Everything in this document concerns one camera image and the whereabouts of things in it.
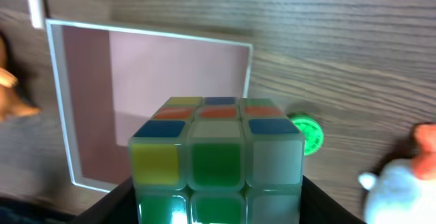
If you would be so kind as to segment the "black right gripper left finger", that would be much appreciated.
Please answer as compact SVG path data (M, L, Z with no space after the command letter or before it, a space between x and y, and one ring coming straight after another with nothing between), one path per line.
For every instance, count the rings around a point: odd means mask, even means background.
M72 219L69 224L138 224L136 196L131 178Z

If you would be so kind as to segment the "white plush duck toy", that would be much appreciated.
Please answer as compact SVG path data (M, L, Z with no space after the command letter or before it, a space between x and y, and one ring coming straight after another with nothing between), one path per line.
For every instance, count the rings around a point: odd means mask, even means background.
M370 224L435 224L435 124L414 128L418 154L395 159L380 174L358 177L368 191L363 219Z

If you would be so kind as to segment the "green round spinning top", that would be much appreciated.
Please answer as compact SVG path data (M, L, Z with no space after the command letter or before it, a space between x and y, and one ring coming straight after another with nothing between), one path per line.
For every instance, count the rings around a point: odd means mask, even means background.
M322 126L308 114L293 113L287 116L305 136L304 155L313 155L323 146L324 131Z

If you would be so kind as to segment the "white box with pink inside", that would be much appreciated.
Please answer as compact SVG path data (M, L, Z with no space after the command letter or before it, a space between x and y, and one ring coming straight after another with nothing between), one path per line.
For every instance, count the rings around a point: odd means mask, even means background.
M252 44L48 19L71 182L109 192L130 175L131 135L171 97L246 97Z

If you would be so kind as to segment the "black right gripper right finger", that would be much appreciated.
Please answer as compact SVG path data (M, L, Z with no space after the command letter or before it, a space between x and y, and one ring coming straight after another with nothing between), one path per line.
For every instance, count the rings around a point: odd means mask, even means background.
M364 224L306 176L302 177L300 224Z

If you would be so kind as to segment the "multicoloured puzzle cube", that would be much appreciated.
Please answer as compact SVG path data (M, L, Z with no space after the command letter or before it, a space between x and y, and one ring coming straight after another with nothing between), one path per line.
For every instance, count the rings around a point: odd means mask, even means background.
M140 223L297 223L305 138L269 99L171 97L128 144Z

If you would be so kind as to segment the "orange dinosaur figure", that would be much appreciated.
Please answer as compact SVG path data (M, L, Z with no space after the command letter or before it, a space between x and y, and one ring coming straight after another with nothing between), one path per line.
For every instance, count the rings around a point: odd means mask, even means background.
M38 115L41 110L31 101L27 89L20 83L26 78L14 61L10 45L4 34L1 34L1 122L9 117L27 117Z

